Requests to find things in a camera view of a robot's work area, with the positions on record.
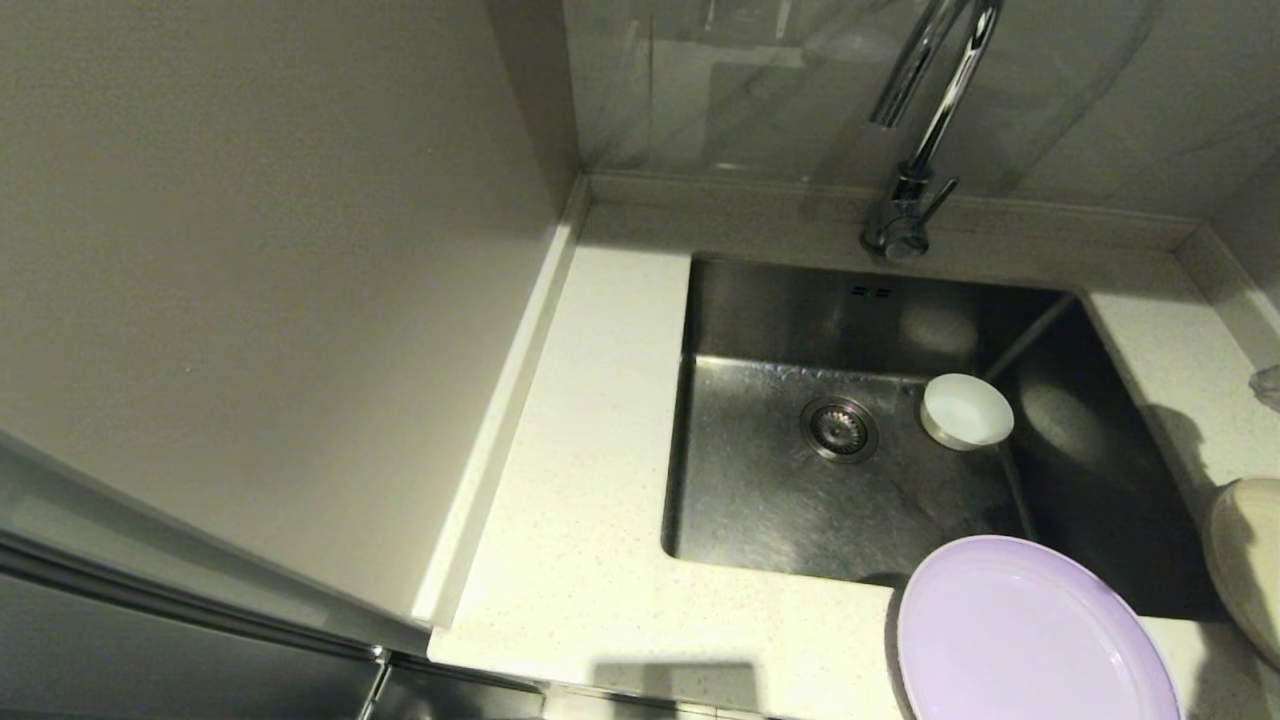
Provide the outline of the stainless steel sink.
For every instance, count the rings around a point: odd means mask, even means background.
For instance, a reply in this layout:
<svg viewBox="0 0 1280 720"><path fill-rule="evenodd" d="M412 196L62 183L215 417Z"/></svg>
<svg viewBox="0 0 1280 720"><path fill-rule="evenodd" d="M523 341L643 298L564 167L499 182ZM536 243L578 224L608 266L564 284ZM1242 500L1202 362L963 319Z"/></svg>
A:
<svg viewBox="0 0 1280 720"><path fill-rule="evenodd" d="M998 389L1015 427L970 452L922 427L925 383ZM813 452L818 397L867 407L864 462ZM728 259L691 265L660 543L675 559L901 587L933 550L1001 534L1080 562L1137 612L1226 618L1192 512L1073 293Z"/></svg>

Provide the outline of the lilac round plate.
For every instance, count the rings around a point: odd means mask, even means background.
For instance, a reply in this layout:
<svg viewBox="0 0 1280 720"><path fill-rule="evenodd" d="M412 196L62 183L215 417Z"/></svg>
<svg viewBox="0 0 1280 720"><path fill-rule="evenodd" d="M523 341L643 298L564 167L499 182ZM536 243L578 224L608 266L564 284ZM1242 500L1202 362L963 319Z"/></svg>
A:
<svg viewBox="0 0 1280 720"><path fill-rule="evenodd" d="M927 556L905 585L896 644L915 720L1184 720L1130 605L1027 539L973 536Z"/></svg>

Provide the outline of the small white bowl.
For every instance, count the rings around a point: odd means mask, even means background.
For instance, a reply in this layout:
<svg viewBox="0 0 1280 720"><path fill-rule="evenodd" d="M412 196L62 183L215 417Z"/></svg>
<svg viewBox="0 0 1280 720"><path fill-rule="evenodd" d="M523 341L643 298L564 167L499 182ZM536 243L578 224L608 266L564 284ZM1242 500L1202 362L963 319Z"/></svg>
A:
<svg viewBox="0 0 1280 720"><path fill-rule="evenodd" d="M989 383L961 373L938 375L925 383L919 418L934 442L959 452L996 446L1015 427L1005 396Z"/></svg>

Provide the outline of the chrome gooseneck faucet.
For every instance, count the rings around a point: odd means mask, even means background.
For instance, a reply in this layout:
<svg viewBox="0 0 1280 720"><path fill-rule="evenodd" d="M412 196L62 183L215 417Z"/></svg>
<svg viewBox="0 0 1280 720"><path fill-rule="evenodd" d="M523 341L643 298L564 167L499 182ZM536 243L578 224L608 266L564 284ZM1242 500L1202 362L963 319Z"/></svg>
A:
<svg viewBox="0 0 1280 720"><path fill-rule="evenodd" d="M905 263L928 252L928 224L959 183L957 177L948 178L925 201L933 161L993 42L1005 3L929 0L905 41L870 114L882 129L896 128L905 117L959 17L969 13L957 60L915 149L895 167L884 196L868 211L861 245L877 258Z"/></svg>

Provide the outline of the beige round plate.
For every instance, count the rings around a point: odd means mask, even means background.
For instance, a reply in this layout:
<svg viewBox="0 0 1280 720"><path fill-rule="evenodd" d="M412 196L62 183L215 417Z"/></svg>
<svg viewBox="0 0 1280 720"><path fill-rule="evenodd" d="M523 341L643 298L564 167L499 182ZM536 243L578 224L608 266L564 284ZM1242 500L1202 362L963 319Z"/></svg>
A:
<svg viewBox="0 0 1280 720"><path fill-rule="evenodd" d="M1280 477L1243 477L1220 487L1202 539L1222 606L1280 673Z"/></svg>

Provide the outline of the grey metal cabinet front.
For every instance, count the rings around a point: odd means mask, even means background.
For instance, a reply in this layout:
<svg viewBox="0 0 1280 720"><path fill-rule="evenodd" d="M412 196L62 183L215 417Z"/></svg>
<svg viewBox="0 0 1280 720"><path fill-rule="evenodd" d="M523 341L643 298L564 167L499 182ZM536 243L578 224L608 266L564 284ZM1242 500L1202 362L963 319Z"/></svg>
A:
<svg viewBox="0 0 1280 720"><path fill-rule="evenodd" d="M0 430L0 720L541 720L429 637Z"/></svg>

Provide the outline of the round metal drain strainer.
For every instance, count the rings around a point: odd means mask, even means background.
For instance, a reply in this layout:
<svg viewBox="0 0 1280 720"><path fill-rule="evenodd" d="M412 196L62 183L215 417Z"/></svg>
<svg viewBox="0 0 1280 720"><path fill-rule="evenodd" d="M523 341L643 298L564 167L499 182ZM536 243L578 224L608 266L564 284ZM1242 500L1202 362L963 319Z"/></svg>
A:
<svg viewBox="0 0 1280 720"><path fill-rule="evenodd" d="M829 462L864 462L879 448L878 421L852 398L814 398L804 406L797 423L800 436L809 448Z"/></svg>

